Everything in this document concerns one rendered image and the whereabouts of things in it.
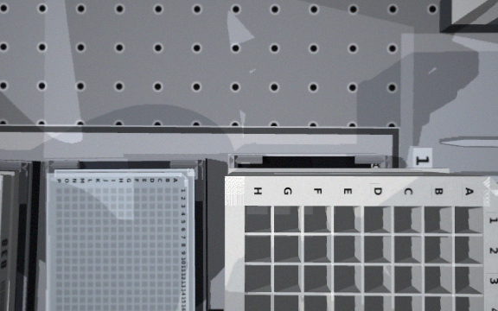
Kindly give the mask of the grey flat base plate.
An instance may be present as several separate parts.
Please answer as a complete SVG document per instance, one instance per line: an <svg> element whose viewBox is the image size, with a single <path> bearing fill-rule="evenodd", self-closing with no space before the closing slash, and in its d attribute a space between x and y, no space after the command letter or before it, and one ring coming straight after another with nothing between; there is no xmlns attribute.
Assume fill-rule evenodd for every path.
<svg viewBox="0 0 498 311"><path fill-rule="evenodd" d="M0 0L0 124L400 127L441 0Z"/></svg>

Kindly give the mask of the white deep-well block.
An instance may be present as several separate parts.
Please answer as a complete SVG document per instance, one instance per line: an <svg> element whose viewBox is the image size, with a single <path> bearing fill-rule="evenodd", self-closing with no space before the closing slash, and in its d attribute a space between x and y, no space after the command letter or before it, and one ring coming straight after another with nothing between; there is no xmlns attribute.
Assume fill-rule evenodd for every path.
<svg viewBox="0 0 498 311"><path fill-rule="evenodd" d="M498 184L448 168L229 168L225 311L498 311Z"/></svg>

